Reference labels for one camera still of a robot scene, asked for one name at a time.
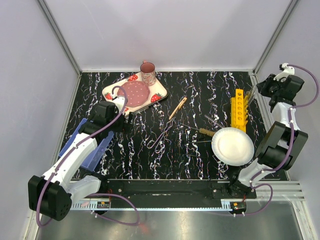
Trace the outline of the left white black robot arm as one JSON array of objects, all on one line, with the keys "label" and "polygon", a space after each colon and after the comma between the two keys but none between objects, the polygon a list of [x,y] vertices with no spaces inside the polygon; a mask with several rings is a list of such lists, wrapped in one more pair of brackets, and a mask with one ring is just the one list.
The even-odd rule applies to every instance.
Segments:
[{"label": "left white black robot arm", "polygon": [[108,193],[106,178],[95,173],[75,183],[71,183],[71,179],[86,158],[97,152],[110,132],[128,129],[130,124],[125,121],[126,103],[123,97],[98,103],[59,160],[43,175],[33,175],[29,179],[28,204],[36,212],[38,226],[43,226],[41,215],[61,221],[72,204],[90,195],[103,198]]}]

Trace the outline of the glass test tube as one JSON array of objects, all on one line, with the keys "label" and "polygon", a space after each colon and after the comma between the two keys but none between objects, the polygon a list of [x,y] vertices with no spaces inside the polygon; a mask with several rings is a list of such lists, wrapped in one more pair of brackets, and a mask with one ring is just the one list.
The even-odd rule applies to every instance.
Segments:
[{"label": "glass test tube", "polygon": [[218,123],[216,120],[213,120],[211,117],[209,117],[208,115],[204,115],[204,117],[207,119],[207,120],[209,120],[209,121],[211,121],[212,123],[214,123],[215,125],[217,125],[218,127],[220,127],[220,128],[224,128],[224,126],[222,125],[222,124],[220,124],[220,123]]},{"label": "glass test tube", "polygon": [[253,99],[255,98],[255,92],[257,90],[257,87],[254,85],[251,87],[251,89],[246,93],[247,100],[248,100],[248,106],[251,104]]},{"label": "glass test tube", "polygon": [[245,101],[247,104],[249,104],[249,102],[251,101],[251,98],[252,98],[251,92],[250,92],[250,91],[247,91],[247,92],[245,93],[244,101]]}]

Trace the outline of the yellow test tube rack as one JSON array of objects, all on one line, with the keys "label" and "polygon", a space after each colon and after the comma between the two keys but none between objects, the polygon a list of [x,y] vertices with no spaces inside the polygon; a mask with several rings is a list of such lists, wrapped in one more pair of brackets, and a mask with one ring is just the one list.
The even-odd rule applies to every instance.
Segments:
[{"label": "yellow test tube rack", "polygon": [[230,99],[231,103],[231,127],[247,132],[248,123],[248,96],[244,94],[243,89],[236,88],[235,96]]}]

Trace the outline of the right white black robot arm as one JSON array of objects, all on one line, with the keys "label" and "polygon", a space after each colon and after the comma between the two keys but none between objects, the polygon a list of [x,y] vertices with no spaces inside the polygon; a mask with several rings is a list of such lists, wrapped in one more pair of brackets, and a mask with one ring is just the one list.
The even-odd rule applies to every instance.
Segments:
[{"label": "right white black robot arm", "polygon": [[258,187],[265,176],[292,167],[308,140],[308,134],[296,123],[294,98],[304,80],[293,73],[270,74],[256,85],[258,92],[270,99],[274,123],[261,141],[255,160],[243,168],[227,185],[228,195],[240,198]]}]

